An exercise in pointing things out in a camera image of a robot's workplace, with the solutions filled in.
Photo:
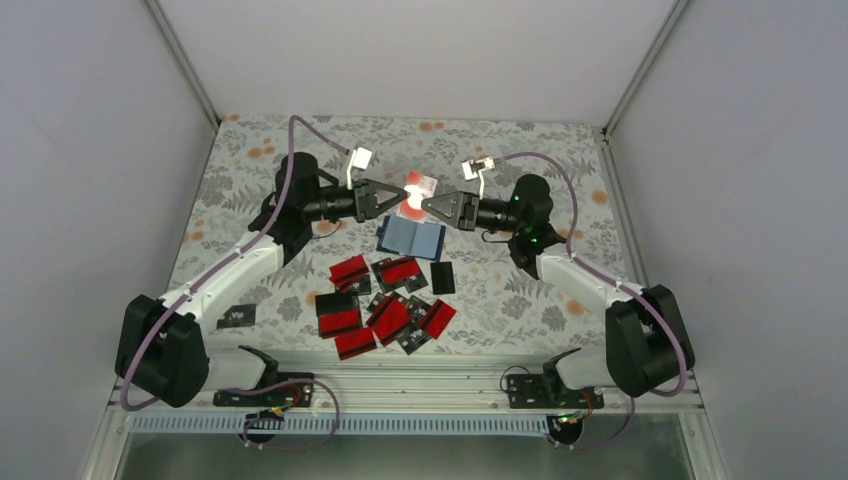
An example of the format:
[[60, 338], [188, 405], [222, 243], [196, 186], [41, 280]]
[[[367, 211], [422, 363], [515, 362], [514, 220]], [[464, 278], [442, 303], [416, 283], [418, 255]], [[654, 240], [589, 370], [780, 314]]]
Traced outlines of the white card with red circle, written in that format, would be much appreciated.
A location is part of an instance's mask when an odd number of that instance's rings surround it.
[[398, 205], [396, 214], [406, 220], [423, 223], [428, 213], [423, 210], [422, 202], [434, 196], [437, 185], [436, 178], [411, 171], [404, 185], [407, 197]]

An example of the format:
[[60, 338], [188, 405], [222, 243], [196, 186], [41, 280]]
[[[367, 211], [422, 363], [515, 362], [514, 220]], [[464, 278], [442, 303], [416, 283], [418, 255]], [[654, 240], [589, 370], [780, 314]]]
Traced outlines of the blue leather card holder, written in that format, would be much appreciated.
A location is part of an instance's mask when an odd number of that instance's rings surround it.
[[416, 223], [388, 215], [377, 229], [376, 250], [411, 256], [432, 262], [441, 260], [446, 227], [434, 223]]

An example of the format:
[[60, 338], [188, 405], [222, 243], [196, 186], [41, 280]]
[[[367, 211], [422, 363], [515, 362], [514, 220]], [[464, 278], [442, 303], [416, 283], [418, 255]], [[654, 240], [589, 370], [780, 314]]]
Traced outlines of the black card apart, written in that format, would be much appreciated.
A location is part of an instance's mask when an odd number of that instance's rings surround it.
[[455, 275], [451, 262], [433, 262], [430, 264], [431, 286], [435, 295], [456, 293]]

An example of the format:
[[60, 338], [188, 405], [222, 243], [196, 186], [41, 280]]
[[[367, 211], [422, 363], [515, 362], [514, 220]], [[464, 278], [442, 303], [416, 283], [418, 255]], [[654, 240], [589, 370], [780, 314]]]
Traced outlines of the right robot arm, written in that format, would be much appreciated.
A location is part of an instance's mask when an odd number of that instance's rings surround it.
[[457, 230], [510, 233], [517, 268], [600, 318], [603, 346], [572, 349], [546, 364], [541, 391], [549, 404], [565, 407], [587, 387], [616, 387], [633, 398], [683, 391], [695, 358], [673, 292], [623, 281], [579, 256], [550, 223], [553, 199], [545, 179], [521, 176], [506, 200], [457, 191], [421, 206]]

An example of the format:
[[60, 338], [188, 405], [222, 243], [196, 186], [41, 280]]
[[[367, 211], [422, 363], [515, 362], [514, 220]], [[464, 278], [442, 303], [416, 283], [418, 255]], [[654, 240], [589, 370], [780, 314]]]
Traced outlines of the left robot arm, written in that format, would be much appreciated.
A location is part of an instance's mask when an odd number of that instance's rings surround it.
[[282, 157], [274, 190], [221, 259], [181, 286], [156, 298], [139, 295], [126, 307], [115, 361], [123, 408], [148, 405], [130, 402], [131, 386], [174, 408], [207, 391], [234, 391], [255, 405], [270, 402], [279, 382], [270, 357], [253, 347], [214, 348], [208, 334], [237, 300], [304, 249], [315, 222], [363, 223], [407, 196], [402, 187], [372, 179], [342, 182], [306, 152]]

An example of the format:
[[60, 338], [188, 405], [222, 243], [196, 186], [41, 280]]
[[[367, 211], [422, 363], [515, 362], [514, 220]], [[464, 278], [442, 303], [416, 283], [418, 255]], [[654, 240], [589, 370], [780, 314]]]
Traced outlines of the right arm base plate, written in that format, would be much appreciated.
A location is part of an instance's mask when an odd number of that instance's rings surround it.
[[517, 373], [505, 377], [505, 390], [512, 409], [600, 409], [605, 399], [600, 389], [567, 389], [561, 380], [542, 374]]

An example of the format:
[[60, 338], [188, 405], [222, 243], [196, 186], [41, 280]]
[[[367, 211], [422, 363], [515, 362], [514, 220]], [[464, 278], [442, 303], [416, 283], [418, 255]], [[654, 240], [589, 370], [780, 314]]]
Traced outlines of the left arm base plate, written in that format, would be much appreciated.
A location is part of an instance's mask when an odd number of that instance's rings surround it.
[[314, 392], [315, 375], [309, 372], [277, 372], [261, 380], [251, 394], [231, 390], [217, 391], [216, 407], [309, 407]]

